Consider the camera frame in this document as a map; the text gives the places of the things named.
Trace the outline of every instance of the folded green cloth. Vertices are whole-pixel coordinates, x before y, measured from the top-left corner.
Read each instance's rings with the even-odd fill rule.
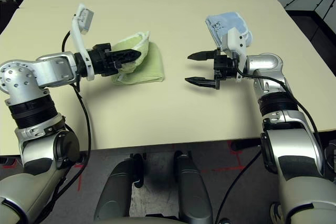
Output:
[[[163,81],[163,79],[164,72],[161,53],[153,42],[149,42],[147,55],[132,73],[119,73],[112,76],[113,83],[118,85]]]

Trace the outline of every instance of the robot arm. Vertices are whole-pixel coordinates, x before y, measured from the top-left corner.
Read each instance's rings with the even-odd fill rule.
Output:
[[[227,78],[254,79],[264,132],[261,149],[266,169],[278,174],[279,195],[286,223],[333,223],[336,219],[336,186],[323,178],[321,146],[310,131],[304,114],[279,84],[282,60],[274,54],[246,56],[245,44],[234,28],[223,36],[222,49],[190,55],[189,59],[214,59],[214,80],[186,78],[201,87],[219,89]]]
[[[83,6],[79,9],[73,18],[77,32],[87,30],[92,18]],[[92,73],[116,74],[123,63],[135,61],[141,54],[132,49],[112,52],[109,43],[83,53],[75,30],[72,23],[79,53],[61,52],[36,61],[11,60],[0,65],[0,90],[9,94],[5,102],[17,124],[15,134],[24,166],[22,174],[0,181],[1,223],[35,223],[80,157],[79,141],[74,132],[66,130],[65,117],[57,112],[48,87],[76,82],[79,89],[82,77],[93,80]]]

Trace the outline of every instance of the white table surface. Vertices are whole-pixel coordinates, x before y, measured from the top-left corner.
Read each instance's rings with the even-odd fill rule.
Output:
[[[1,62],[60,52],[79,2],[95,12],[84,36],[86,47],[116,43],[149,30],[165,71],[163,82],[132,86],[115,86],[109,77],[101,76],[81,81],[94,149],[260,135],[261,114],[252,80],[222,81],[219,91],[184,81],[192,76],[213,78],[212,61],[191,61],[187,56],[215,49],[204,20],[207,15],[230,11],[238,11],[253,32],[247,53],[279,55],[294,95],[318,129],[336,128],[336,78],[277,0],[25,0],[0,35]],[[75,52],[71,38],[66,50]],[[57,110],[66,116],[85,150],[85,118],[72,88],[50,90]],[[0,93],[0,101],[7,98]],[[4,102],[0,111],[0,155],[18,154],[16,125]]]

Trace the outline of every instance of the gray carpet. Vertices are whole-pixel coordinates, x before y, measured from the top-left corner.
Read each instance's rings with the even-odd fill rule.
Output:
[[[57,201],[44,223],[92,223],[92,206],[96,206],[109,174],[118,162],[137,152],[147,153],[146,175],[144,186],[133,188],[130,216],[158,213],[178,216],[177,184],[172,176],[175,150],[192,152],[216,216],[226,190],[259,148],[235,153],[228,148],[228,142],[218,141],[93,151],[80,182]],[[78,169],[74,167],[68,177]],[[2,168],[0,179],[21,171],[19,163],[14,168]],[[264,169],[262,157],[259,157],[232,190],[221,216],[230,218],[233,223],[269,223],[268,207],[278,200],[277,187],[277,176]]]

